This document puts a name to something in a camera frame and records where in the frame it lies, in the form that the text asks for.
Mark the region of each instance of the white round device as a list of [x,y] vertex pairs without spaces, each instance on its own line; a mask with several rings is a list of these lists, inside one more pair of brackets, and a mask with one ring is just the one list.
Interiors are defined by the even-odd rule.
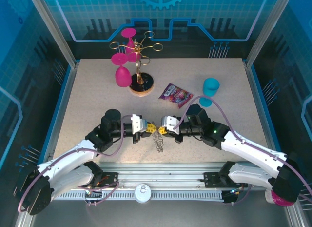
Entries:
[[150,200],[152,196],[151,188],[148,185],[140,184],[135,189],[135,199],[143,204]]

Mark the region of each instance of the round black base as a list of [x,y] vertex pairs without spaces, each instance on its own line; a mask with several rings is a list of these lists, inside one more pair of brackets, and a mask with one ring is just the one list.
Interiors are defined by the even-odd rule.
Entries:
[[141,73],[143,84],[137,83],[137,74],[132,75],[132,83],[130,85],[130,90],[137,95],[146,95],[148,94],[154,85],[153,77],[150,74],[145,72]]

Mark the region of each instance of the metal chain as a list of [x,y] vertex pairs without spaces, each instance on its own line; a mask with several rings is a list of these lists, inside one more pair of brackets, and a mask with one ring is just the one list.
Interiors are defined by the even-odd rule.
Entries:
[[159,127],[154,122],[152,122],[152,123],[156,127],[156,131],[152,134],[155,147],[159,153],[164,152],[164,148],[163,148],[164,141],[163,141],[163,138],[159,132]]

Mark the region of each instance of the gold metal stand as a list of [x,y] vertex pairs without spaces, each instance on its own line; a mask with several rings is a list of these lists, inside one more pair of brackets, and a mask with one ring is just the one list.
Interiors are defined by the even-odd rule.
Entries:
[[133,41],[133,44],[128,47],[126,45],[120,45],[119,42],[114,41],[110,43],[110,48],[113,50],[119,50],[121,47],[126,49],[130,49],[130,53],[126,53],[126,55],[136,54],[136,73],[132,76],[132,83],[129,86],[131,92],[138,96],[146,96],[149,94],[154,86],[154,80],[151,75],[141,72],[142,65],[148,65],[151,62],[151,59],[147,56],[142,55],[142,50],[146,48],[152,48],[155,51],[161,51],[163,49],[163,45],[160,43],[155,43],[153,45],[149,45],[144,47],[142,44],[146,38],[152,38],[154,36],[154,32],[146,31],[144,33],[144,38],[141,43],[137,42],[136,39]]

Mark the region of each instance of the cable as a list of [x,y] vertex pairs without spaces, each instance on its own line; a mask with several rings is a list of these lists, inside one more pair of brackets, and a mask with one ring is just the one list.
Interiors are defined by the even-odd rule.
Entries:
[[252,185],[251,185],[251,184],[249,184],[248,189],[247,189],[247,192],[246,192],[246,194],[244,195],[244,197],[243,197],[243,198],[241,198],[240,200],[238,200],[237,202],[232,203],[232,206],[237,205],[237,204],[239,204],[239,203],[243,202],[243,201],[247,198],[247,196],[249,195],[249,193],[250,193],[251,189],[252,189]]
[[228,196],[231,196],[231,195],[233,195],[233,194],[238,195],[238,194],[240,194],[240,193],[243,192],[243,191],[244,191],[244,186],[242,185],[242,187],[237,188],[237,189],[234,189],[234,190],[230,191],[228,194],[223,195],[222,197],[228,197]]
[[106,156],[106,157],[112,157],[112,156],[116,155],[116,154],[119,152],[119,150],[120,150],[120,148],[121,148],[121,146],[122,146],[123,135],[124,135],[123,120],[124,120],[124,118],[126,118],[126,117],[131,117],[131,115],[126,115],[126,116],[123,116],[123,117],[121,118],[121,121],[120,121],[120,124],[121,124],[121,131],[120,131],[120,135],[121,135],[121,136],[120,136],[120,138],[121,138],[121,140],[120,140],[120,143],[119,143],[119,146],[118,146],[117,150],[116,150],[113,154],[110,154],[110,155],[109,155],[109,154],[104,154],[104,153],[99,152],[99,151],[94,151],[94,149],[79,148],[79,149],[77,149],[77,150],[71,150],[71,151],[69,151],[69,152],[67,152],[67,153],[65,153],[65,154],[63,154],[63,155],[61,155],[61,156],[59,156],[59,157],[58,157],[57,159],[55,159],[48,167],[46,167],[37,177],[35,177],[34,180],[29,184],[29,186],[27,187],[27,189],[25,190],[24,194],[22,195],[22,197],[21,197],[21,199],[20,199],[19,206],[18,206],[18,212],[21,213],[21,212],[25,212],[25,211],[26,211],[26,209],[22,210],[21,207],[22,207],[22,205],[23,205],[23,203],[24,203],[24,201],[25,201],[25,198],[26,198],[26,196],[28,195],[30,189],[31,189],[31,188],[34,186],[34,184],[39,180],[39,178],[40,178],[44,173],[46,173],[48,170],[50,170],[57,162],[59,162],[60,160],[64,159],[65,157],[67,157],[67,156],[69,156],[69,155],[71,155],[71,154],[73,154],[73,153],[78,153],[78,152],[80,152],[80,151],[89,151],[89,152],[93,152],[93,153],[95,153],[95,154],[102,155],[102,156]]
[[104,188],[111,187],[111,186],[113,186],[113,185],[116,185],[116,187],[115,187],[108,195],[106,195],[104,199],[102,199],[102,200],[100,200],[100,201],[97,201],[97,202],[94,201],[93,203],[92,203],[92,202],[89,202],[89,203],[88,203],[89,206],[90,206],[90,205],[96,206],[96,205],[98,205],[98,204],[104,202],[105,200],[107,200],[107,199],[115,192],[115,190],[116,190],[116,189],[118,188],[118,186],[119,186],[119,182],[113,182],[113,183],[111,183],[111,184],[109,184],[109,185],[107,185],[107,186],[104,186],[104,187],[101,187],[101,188],[95,188],[95,189],[88,189],[88,188],[81,187],[81,186],[79,186],[79,188],[82,188],[82,189],[85,189],[85,190],[88,190],[88,191],[98,191],[98,190],[103,190]]
[[[186,109],[185,109],[185,111],[184,111],[184,113],[183,113],[183,115],[182,115],[182,117],[181,117],[181,121],[176,125],[176,127],[173,128],[173,130],[174,130],[174,129],[177,129],[177,128],[182,124],[182,120],[184,119],[187,110],[188,110],[189,107],[192,105],[192,103],[193,103],[195,100],[199,99],[199,98],[206,98],[206,99],[212,101],[212,102],[216,105],[216,107],[217,107],[217,108],[219,109],[219,111],[221,112],[223,118],[225,119],[226,123],[228,124],[228,127],[230,128],[230,130],[231,130],[231,132],[233,133],[233,135],[236,137],[237,140],[239,140],[239,141],[242,143],[243,140],[242,140],[242,139],[236,134],[236,132],[234,131],[232,125],[230,124],[229,119],[228,119],[227,116],[225,115],[225,113],[224,113],[224,111],[222,110],[222,108],[220,107],[220,105],[219,105],[215,100],[213,100],[212,98],[207,97],[207,96],[205,96],[205,95],[197,96],[197,97],[193,98],[193,99],[190,101],[190,103],[189,103],[188,106],[186,107]],[[253,145],[253,144],[251,144],[251,143],[249,143],[249,142],[244,142],[244,144],[246,144],[246,145],[252,147],[253,149],[256,149],[256,150],[258,150],[258,151],[261,151],[261,152],[263,152],[264,154],[269,155],[270,157],[275,158],[275,155],[273,155],[273,154],[267,152],[266,150],[263,150],[263,149],[261,149],[261,148],[255,146],[255,145]],[[303,178],[303,176],[301,176],[301,174],[300,174],[293,166],[291,166],[288,162],[282,160],[282,159],[279,158],[279,157],[276,157],[276,160],[278,160],[278,161],[281,162],[282,164],[286,165],[294,174],[296,174],[296,176],[301,180],[301,182],[304,184],[304,186],[307,188],[308,192],[309,192],[310,195],[312,196],[312,189],[310,188],[310,186],[309,186],[309,184],[306,182],[306,180]],[[307,198],[306,200],[308,200],[308,197],[306,197],[306,196],[304,196],[304,195],[301,195],[301,197],[304,198],[304,199]]]
[[121,138],[116,139],[115,141],[113,141],[113,143],[116,143],[120,140]]
[[196,136],[194,136],[194,135],[192,135],[192,137],[195,138],[195,139],[198,140],[198,141],[201,141],[201,139],[199,139],[198,137],[196,137]]
[[299,194],[299,196],[301,198],[304,198],[305,200],[309,201],[310,203],[312,203],[312,199],[308,198],[307,196],[303,195],[303,194]]

